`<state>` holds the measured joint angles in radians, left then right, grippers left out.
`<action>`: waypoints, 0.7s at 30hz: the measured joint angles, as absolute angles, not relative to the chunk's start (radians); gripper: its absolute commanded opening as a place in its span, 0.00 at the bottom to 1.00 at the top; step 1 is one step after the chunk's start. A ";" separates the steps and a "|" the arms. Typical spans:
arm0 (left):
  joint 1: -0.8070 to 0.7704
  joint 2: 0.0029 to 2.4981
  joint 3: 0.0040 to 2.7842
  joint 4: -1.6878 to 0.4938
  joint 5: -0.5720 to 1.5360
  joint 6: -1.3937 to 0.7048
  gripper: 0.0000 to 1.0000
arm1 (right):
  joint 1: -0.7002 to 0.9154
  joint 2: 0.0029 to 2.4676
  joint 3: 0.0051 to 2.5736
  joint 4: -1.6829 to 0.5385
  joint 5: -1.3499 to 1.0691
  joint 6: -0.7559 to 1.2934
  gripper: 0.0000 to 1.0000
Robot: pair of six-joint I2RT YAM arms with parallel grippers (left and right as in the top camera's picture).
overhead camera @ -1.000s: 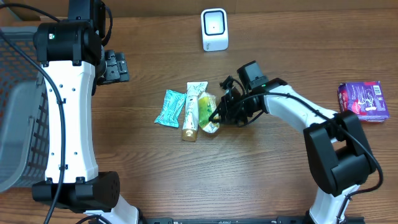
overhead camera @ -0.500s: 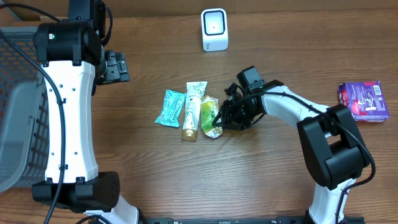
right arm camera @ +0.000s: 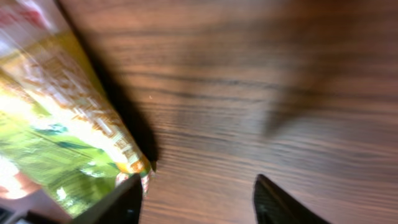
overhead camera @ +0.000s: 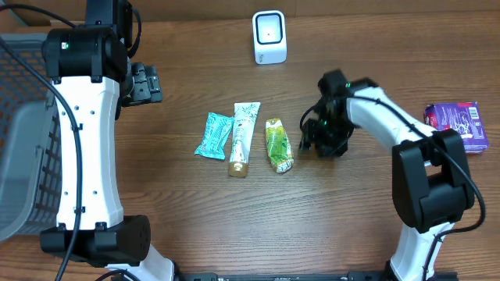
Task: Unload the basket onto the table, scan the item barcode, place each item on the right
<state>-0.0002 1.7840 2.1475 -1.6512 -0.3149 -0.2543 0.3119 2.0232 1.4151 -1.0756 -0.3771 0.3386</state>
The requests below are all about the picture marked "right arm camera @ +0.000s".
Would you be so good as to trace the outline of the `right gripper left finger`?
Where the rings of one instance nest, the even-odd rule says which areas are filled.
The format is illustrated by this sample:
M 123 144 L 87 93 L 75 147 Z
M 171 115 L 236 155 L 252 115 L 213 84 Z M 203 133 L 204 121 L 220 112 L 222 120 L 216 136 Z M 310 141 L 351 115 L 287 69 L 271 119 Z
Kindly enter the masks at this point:
M 134 174 L 70 224 L 138 224 L 142 199 L 141 177 Z

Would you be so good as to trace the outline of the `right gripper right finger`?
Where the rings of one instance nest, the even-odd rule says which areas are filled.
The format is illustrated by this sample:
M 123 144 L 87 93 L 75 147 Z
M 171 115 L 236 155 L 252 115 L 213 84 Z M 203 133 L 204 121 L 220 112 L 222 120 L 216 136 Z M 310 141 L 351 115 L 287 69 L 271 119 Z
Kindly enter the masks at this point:
M 257 224 L 329 224 L 262 174 L 253 190 Z

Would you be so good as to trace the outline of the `green yellow snack pouch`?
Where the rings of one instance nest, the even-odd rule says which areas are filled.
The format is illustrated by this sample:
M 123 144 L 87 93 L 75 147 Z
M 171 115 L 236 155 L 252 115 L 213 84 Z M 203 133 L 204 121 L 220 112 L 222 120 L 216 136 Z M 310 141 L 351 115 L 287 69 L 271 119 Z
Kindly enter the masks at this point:
M 53 1 L 1 2 L 1 154 L 72 217 L 152 177 Z

